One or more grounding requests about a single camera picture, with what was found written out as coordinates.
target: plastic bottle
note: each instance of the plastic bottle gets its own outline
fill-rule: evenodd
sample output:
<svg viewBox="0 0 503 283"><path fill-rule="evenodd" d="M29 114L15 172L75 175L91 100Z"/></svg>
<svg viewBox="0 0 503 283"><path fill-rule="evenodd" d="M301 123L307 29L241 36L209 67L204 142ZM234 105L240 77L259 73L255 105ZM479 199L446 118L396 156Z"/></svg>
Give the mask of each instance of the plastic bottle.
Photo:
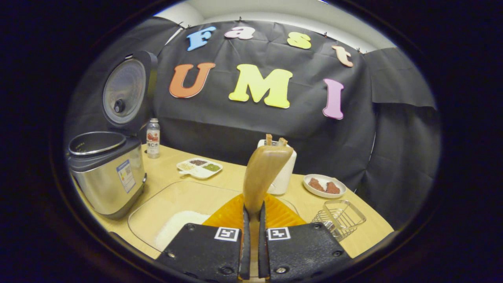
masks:
<svg viewBox="0 0 503 283"><path fill-rule="evenodd" d="M150 119L147 125L147 156L149 158L159 157L160 126L157 118Z"/></svg>

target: blue letter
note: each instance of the blue letter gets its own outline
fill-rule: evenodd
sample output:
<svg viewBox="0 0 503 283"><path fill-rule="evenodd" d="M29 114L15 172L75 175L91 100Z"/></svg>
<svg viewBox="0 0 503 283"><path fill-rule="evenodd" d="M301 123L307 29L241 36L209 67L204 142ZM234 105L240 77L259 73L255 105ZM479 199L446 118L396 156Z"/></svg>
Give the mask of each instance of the blue letter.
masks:
<svg viewBox="0 0 503 283"><path fill-rule="evenodd" d="M206 40L203 40L203 39L210 38L211 37L210 31L214 31L216 29L217 28L215 28L215 27L209 27L204 30L197 31L193 34L189 34L187 36L187 38L190 39L190 46L189 46L189 48L187 48L187 51L194 50L194 49L199 48L199 47L205 45L206 43L208 43Z"/></svg>

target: white rice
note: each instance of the white rice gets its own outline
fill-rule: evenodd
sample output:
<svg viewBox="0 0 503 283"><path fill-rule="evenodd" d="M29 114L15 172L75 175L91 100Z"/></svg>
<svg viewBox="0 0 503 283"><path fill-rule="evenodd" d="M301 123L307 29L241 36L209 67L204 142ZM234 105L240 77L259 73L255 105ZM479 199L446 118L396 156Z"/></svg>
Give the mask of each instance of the white rice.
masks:
<svg viewBox="0 0 503 283"><path fill-rule="evenodd" d="M202 224L210 216L197 213L195 211L186 210L173 215L164 226L154 240L155 248L159 251L164 251L171 240L178 234L180 229L187 223Z"/></svg>

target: rice cooker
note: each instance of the rice cooker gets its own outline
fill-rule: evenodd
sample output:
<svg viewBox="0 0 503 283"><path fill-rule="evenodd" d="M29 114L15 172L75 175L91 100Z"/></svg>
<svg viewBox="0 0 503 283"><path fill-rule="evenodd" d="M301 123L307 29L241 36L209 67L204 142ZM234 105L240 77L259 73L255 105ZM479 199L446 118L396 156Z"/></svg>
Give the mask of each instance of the rice cooker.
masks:
<svg viewBox="0 0 503 283"><path fill-rule="evenodd" d="M108 131L74 137L68 167L93 209L112 219L126 215L143 192L147 174L136 134L151 117L157 57L138 51L124 58L103 89Z"/></svg>

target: colorful foam letter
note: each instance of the colorful foam letter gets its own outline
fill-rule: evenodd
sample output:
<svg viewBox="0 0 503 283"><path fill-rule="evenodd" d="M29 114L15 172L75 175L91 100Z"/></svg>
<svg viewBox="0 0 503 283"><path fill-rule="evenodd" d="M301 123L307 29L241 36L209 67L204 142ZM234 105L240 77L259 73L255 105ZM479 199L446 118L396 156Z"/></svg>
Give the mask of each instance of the colorful foam letter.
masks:
<svg viewBox="0 0 503 283"><path fill-rule="evenodd" d="M228 38L239 38L239 39L251 39L253 38L254 28L251 27L235 27L230 31L225 33L225 37Z"/></svg>
<svg viewBox="0 0 503 283"><path fill-rule="evenodd" d="M265 79L255 65L241 64L237 66L241 71L237 79L236 89L229 94L229 99L234 101L248 101L246 90L249 86L253 101L258 102L270 89L264 103L269 106L288 108L287 100L288 81L293 76L292 72L283 69L274 69Z"/></svg>
<svg viewBox="0 0 503 283"><path fill-rule="evenodd" d="M344 115L341 112L341 91L344 86L331 79L324 79L328 88L328 94L326 98L326 107L323 109L323 115L341 120Z"/></svg>
<svg viewBox="0 0 503 283"><path fill-rule="evenodd" d="M206 78L208 77L208 73L210 69L215 67L214 63L201 63L197 65L199 69L199 73L197 74L196 81L189 88L184 88L184 80L187 72L192 69L194 65L192 64L183 64L175 67L175 74L173 75L173 79L170 84L170 93L174 97L179 98L189 98L198 94L201 89L203 89L204 83L206 82Z"/></svg>
<svg viewBox="0 0 503 283"><path fill-rule="evenodd" d="M214 31L216 29L217 28L215 27L209 27L205 28L204 30L189 34L187 38L190 39L190 46L189 48L187 48L187 51L194 50L208 43L208 41L204 39L209 39L211 37L211 31Z"/></svg>
<svg viewBox="0 0 503 283"><path fill-rule="evenodd" d="M353 66L353 63L348 60L348 57L351 57L351 54L349 52L347 52L344 49L344 47L332 45L332 48L336 50L337 59L339 59L339 61L341 61L342 64L344 64L348 67Z"/></svg>
<svg viewBox="0 0 503 283"><path fill-rule="evenodd" d="M310 49L311 48L311 38L307 34L303 34L300 32L291 32L288 34L288 39L286 40L288 44L303 48L303 49Z"/></svg>

